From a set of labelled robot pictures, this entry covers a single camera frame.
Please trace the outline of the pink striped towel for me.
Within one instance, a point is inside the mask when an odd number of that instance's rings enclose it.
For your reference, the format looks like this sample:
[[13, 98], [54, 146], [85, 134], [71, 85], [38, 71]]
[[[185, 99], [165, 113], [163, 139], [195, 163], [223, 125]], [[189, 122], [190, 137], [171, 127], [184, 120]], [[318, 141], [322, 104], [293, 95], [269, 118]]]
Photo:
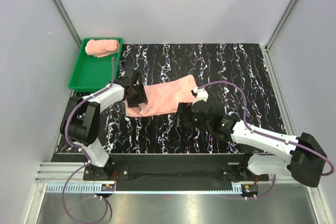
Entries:
[[120, 43], [115, 39], [89, 40], [85, 46], [85, 52], [89, 56], [102, 58], [110, 54], [117, 53]]

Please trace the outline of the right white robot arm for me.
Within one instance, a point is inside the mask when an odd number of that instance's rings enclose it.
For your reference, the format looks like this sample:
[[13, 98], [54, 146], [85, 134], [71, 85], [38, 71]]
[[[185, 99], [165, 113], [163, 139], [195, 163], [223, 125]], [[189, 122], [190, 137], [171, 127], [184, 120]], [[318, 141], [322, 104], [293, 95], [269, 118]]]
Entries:
[[308, 187], [319, 185], [327, 155], [311, 134], [285, 135], [246, 126], [236, 115], [225, 115], [205, 101], [180, 102], [177, 122], [179, 126], [203, 130], [220, 143], [243, 144], [264, 151], [245, 154], [238, 165], [227, 171], [227, 177], [234, 181], [274, 174], [291, 176]]

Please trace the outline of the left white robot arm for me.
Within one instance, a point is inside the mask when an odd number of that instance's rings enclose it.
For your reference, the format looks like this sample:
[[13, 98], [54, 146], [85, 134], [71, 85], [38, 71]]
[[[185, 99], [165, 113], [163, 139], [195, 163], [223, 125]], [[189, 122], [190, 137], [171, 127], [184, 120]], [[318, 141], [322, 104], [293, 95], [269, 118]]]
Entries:
[[139, 72], [127, 69], [122, 76], [95, 93], [85, 97], [70, 97], [60, 127], [60, 133], [66, 141], [84, 152], [88, 163], [95, 166], [95, 174], [103, 180], [113, 175], [113, 167], [108, 164], [110, 156], [98, 138], [100, 114], [120, 101], [126, 101], [130, 108], [147, 104]]

